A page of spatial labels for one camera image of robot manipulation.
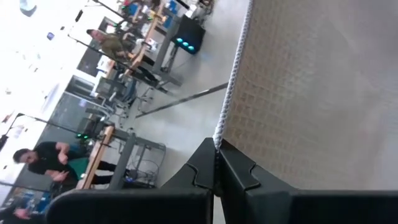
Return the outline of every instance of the green shirt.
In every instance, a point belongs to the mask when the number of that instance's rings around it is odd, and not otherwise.
[[[123,45],[119,37],[114,34],[106,34],[101,42],[101,50],[112,59],[117,58],[116,53],[123,51]]]

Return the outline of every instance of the cable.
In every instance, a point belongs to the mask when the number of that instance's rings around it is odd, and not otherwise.
[[[150,183],[150,182],[155,183],[155,181],[156,181],[156,179],[157,179],[157,175],[159,174],[159,169],[160,169],[160,168],[159,168],[159,165],[157,165],[156,162],[154,162],[154,161],[152,161],[152,160],[150,160],[150,159],[142,159],[141,162],[142,162],[142,161],[151,162],[151,163],[155,164],[155,166],[156,166],[157,169],[156,169],[156,171],[151,171],[151,170],[141,171],[141,170],[139,170],[139,169],[134,165],[134,163],[135,163],[135,162],[138,162],[138,160],[132,161],[132,162],[131,162],[131,165],[133,166],[134,170],[135,170],[137,173],[138,173],[138,172],[141,172],[141,173],[145,174],[146,176],[145,176],[145,177],[140,177],[139,175],[137,175],[136,180],[137,180],[137,179],[140,179],[140,178],[146,178],[146,181],[147,181],[148,183]]]

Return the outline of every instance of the fabric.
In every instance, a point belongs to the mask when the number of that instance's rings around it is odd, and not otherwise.
[[[45,174],[46,170],[56,170],[59,172],[70,171],[71,167],[63,165],[58,160],[56,142],[42,142],[33,149],[37,153],[39,160],[28,165],[28,170],[35,174]]]
[[[82,175],[86,172],[88,166],[88,158],[83,157],[68,162],[68,165],[75,171],[78,180],[82,179]]]
[[[118,36],[107,34],[101,42],[101,49],[107,56],[117,58],[116,52],[123,51],[123,45]]]

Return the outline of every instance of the equipment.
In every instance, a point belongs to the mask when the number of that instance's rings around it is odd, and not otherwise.
[[[203,42],[206,30],[196,21],[184,15],[172,42],[190,54],[196,54]]]
[[[214,195],[221,197],[227,224],[398,221],[398,192],[295,189],[226,141],[217,151],[212,138],[160,189],[71,192],[52,202],[46,219],[48,224],[210,224]]]

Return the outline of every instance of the desk leg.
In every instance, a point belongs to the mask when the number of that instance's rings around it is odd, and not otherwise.
[[[116,165],[116,169],[114,170],[114,174],[111,179],[111,183],[109,184],[109,190],[119,190],[123,187],[123,177],[126,171],[127,164],[129,163],[130,155],[132,153],[132,149],[136,145],[136,135],[130,135],[130,138],[127,140],[126,145],[123,147],[122,154],[120,155],[118,164]]]

